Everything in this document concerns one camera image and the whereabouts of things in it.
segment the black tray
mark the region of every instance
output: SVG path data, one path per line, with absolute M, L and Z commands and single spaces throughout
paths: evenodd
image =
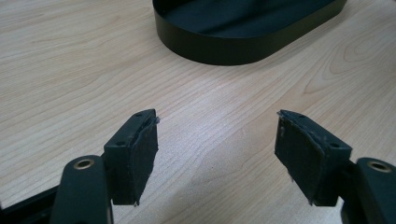
M 157 33 L 199 63 L 257 62 L 337 15 L 347 0 L 153 0 Z

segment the wood grain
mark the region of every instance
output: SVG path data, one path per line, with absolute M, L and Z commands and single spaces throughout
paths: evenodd
M 396 2 L 340 15 L 260 62 L 183 59 L 156 35 L 150 1 L 0 2 L 0 201 L 59 183 L 100 155 L 133 113 L 156 108 L 160 150 L 141 205 L 117 223 L 341 223 L 311 207 L 274 155 L 279 109 L 306 114 L 396 164 Z

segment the wooden surface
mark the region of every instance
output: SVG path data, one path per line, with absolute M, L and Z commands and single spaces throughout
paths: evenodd
M 396 164 L 396 2 L 342 13 L 258 63 L 167 49 L 143 0 L 0 2 L 0 201 L 59 183 L 133 113 L 156 108 L 159 152 L 141 205 L 117 223 L 341 223 L 311 207 L 274 155 L 279 109 Z

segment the light wood tabletop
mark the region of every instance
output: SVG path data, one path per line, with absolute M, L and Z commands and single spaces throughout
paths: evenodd
M 0 201 L 59 184 L 64 166 L 155 108 L 159 151 L 116 223 L 341 223 L 310 206 L 274 154 L 280 109 L 396 164 L 396 2 L 343 11 L 257 63 L 184 59 L 156 34 L 148 0 L 0 2 Z

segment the screw hole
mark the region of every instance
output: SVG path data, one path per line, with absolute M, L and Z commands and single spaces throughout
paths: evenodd
M 331 147 L 340 147 L 340 145 L 336 144 L 336 143 L 330 143 Z
M 94 161 L 93 160 L 82 160 L 82 161 L 78 161 L 75 163 L 74 168 L 77 170 L 84 170 L 87 169 L 91 166 L 93 166 Z
M 117 142 L 116 145 L 119 147 L 123 147 L 125 146 L 125 142 Z
M 369 161 L 367 164 L 374 170 L 382 173 L 390 173 L 392 170 L 386 164 L 378 161 Z

